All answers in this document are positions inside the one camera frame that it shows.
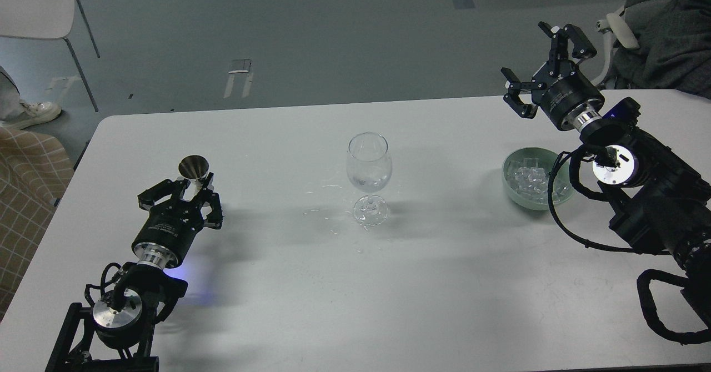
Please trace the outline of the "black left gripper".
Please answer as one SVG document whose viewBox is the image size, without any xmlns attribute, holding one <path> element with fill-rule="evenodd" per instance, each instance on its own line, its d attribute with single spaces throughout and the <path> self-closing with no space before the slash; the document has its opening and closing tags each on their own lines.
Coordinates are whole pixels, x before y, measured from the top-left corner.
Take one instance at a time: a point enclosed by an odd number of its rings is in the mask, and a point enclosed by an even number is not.
<svg viewBox="0 0 711 372">
<path fill-rule="evenodd" d="M 188 202 L 183 201 L 189 187 L 185 178 L 165 179 L 137 195 L 140 209 L 149 210 L 149 218 L 131 245 L 140 261 L 157 257 L 158 261 L 152 263 L 158 268 L 177 268 L 183 264 L 198 232 L 223 227 L 223 208 L 213 179 L 213 173 L 198 179 L 199 189 Z M 165 197 L 168 201 L 157 205 Z"/>
</svg>

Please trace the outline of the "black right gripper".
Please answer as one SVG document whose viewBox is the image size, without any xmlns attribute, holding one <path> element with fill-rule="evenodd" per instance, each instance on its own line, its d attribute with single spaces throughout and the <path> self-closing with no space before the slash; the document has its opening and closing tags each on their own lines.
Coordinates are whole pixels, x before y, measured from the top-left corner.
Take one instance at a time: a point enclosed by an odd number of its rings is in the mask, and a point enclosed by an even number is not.
<svg viewBox="0 0 711 372">
<path fill-rule="evenodd" d="M 548 60 L 537 71 L 537 82 L 521 82 L 510 68 L 501 68 L 507 88 L 503 99 L 521 118 L 533 119 L 539 106 L 556 129 L 572 130 L 572 120 L 580 114 L 574 109 L 590 106 L 597 112 L 604 104 L 601 92 L 579 72 L 579 64 L 598 52 L 578 26 L 540 21 L 538 27 L 551 40 Z M 522 101 L 523 92 L 533 95 L 533 103 Z"/>
</svg>

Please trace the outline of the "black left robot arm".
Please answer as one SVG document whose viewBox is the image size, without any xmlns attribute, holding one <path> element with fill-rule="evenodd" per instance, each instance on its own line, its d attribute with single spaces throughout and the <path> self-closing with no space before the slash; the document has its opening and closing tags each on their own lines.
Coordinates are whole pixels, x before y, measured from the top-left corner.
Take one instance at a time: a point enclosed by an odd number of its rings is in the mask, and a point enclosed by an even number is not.
<svg viewBox="0 0 711 372">
<path fill-rule="evenodd" d="M 138 196 L 149 217 L 131 248 L 137 261 L 110 263 L 87 284 L 87 306 L 74 302 L 47 362 L 48 371 L 157 371 L 155 328 L 186 295 L 188 283 L 167 274 L 183 265 L 203 228 L 220 229 L 223 211 L 211 172 L 163 180 Z"/>
</svg>

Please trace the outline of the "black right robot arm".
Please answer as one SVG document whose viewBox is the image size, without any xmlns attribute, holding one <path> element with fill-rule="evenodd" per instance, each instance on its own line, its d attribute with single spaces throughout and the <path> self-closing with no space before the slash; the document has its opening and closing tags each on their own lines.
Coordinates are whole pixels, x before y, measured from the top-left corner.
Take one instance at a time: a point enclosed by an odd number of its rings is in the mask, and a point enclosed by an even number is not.
<svg viewBox="0 0 711 372">
<path fill-rule="evenodd" d="M 702 322 L 709 326 L 709 183 L 672 149 L 637 125 L 640 104 L 624 97 L 605 115 L 601 91 L 580 71 L 580 63 L 597 50 L 575 25 L 539 28 L 548 36 L 548 60 L 530 81 L 521 81 L 509 68 L 505 103 L 521 118 L 532 119 L 541 110 L 562 132 L 577 130 L 581 144 L 561 152 L 553 163 L 549 182 L 554 183 L 567 165 L 569 182 L 576 192 L 595 202 L 607 203 L 614 215 L 609 229 L 627 248 L 596 243 L 572 233 L 559 219 L 553 187 L 546 201 L 561 230 L 586 248 L 638 255 L 670 255 L 683 276 L 662 270 L 645 270 L 637 278 L 643 318 L 658 336 L 682 345 L 709 342 L 709 328 L 696 332 L 668 329 L 658 316 L 650 290 L 652 281 L 680 288 Z"/>
</svg>

